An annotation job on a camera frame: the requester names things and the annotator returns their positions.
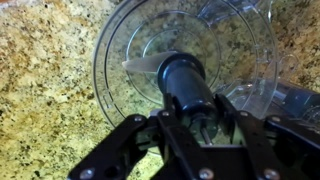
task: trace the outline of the food processor bowl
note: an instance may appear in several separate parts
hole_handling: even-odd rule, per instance
[[[93,61],[95,95],[112,126],[162,108],[156,74],[127,72],[121,63],[167,51],[195,56],[213,95],[263,117],[277,84],[278,53],[253,2],[125,0],[103,27]]]

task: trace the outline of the speckled granite surface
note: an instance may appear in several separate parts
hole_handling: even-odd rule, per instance
[[[110,132],[93,97],[91,55],[118,1],[18,2],[0,9],[0,178],[65,179]],[[291,80],[320,92],[320,1],[274,8],[280,49],[300,59]],[[159,167],[150,157],[131,179]]]

